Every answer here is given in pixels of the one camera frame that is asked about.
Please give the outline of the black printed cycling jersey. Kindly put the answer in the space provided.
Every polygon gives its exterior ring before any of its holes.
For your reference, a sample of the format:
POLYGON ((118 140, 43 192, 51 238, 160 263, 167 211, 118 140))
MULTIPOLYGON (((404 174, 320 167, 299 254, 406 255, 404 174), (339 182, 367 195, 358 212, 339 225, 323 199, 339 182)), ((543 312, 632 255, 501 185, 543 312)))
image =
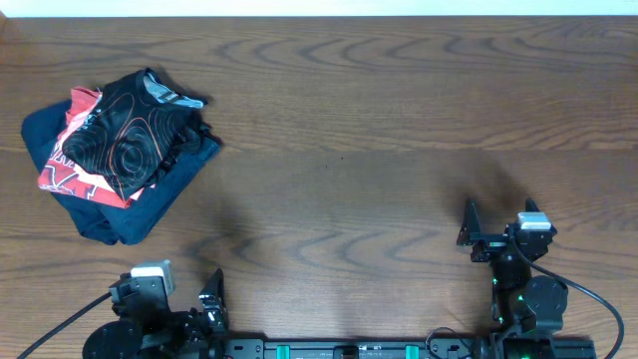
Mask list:
POLYGON ((85 173, 102 177, 121 200, 160 180, 177 155, 201 139, 203 99, 180 94, 151 68, 105 85, 82 124, 61 143, 85 173))

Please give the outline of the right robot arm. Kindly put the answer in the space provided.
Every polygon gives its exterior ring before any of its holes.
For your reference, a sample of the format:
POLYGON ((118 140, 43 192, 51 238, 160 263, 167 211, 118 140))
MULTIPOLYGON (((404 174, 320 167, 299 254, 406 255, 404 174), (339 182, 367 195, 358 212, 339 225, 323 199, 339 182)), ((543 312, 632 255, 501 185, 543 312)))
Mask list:
POLYGON ((557 234, 532 199, 503 233, 481 230, 477 208, 466 202, 457 245, 470 246, 471 261, 492 272, 492 319, 498 327, 472 345, 472 358, 554 358, 552 334, 563 327, 567 286, 549 275, 531 273, 557 234))

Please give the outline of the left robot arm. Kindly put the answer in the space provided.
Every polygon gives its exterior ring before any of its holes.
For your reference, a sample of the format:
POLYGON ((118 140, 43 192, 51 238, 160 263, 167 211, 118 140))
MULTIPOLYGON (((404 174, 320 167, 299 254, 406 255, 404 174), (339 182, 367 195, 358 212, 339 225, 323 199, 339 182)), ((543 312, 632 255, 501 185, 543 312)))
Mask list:
POLYGON ((224 275, 216 269, 198 294, 200 310, 173 311, 170 263, 140 264, 109 287, 118 316, 86 340, 83 356, 98 358, 193 358, 224 356, 221 337, 228 333, 224 275))

